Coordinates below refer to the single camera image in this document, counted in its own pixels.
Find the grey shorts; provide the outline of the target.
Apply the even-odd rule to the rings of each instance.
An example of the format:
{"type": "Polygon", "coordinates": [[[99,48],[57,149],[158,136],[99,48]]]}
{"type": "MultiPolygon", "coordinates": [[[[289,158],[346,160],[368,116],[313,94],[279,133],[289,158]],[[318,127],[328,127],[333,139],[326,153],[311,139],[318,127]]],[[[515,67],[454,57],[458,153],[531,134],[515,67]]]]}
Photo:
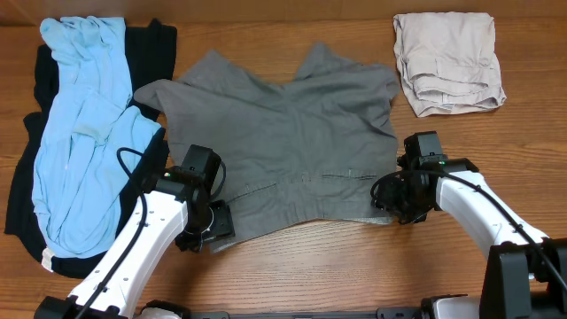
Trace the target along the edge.
{"type": "Polygon", "coordinates": [[[389,224],[370,189],[396,168],[390,103],[399,89],[390,67],[318,43],[284,85],[210,51],[182,77],[139,88],[135,99],[165,114],[175,163],[194,144],[225,163],[221,199],[235,234],[211,244],[218,253],[314,219],[389,224]]]}

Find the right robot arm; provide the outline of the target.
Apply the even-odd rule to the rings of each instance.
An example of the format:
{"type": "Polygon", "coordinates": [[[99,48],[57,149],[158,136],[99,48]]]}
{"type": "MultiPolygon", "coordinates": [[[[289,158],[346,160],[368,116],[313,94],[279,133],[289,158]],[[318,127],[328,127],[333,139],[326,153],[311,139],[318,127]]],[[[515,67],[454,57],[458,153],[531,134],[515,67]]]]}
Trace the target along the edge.
{"type": "Polygon", "coordinates": [[[399,171],[371,187],[372,205],[402,225],[422,222],[431,210],[450,214],[486,258],[482,293],[444,295],[418,307],[385,307],[379,318],[564,318],[566,241],[552,239],[517,215],[466,158],[449,159],[434,131],[404,141],[399,171]]]}

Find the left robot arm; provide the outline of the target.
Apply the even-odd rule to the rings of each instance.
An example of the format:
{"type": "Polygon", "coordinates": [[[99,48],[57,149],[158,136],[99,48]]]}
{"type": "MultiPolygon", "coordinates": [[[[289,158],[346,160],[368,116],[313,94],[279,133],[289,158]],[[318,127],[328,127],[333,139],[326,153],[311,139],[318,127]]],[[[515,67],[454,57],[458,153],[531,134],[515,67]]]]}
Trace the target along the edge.
{"type": "Polygon", "coordinates": [[[191,145],[183,163],[158,171],[140,191],[134,212],[112,247],[65,299],[46,297],[39,319],[132,318],[166,249],[199,253],[235,234],[229,206],[218,197],[226,166],[212,149],[191,145]]]}

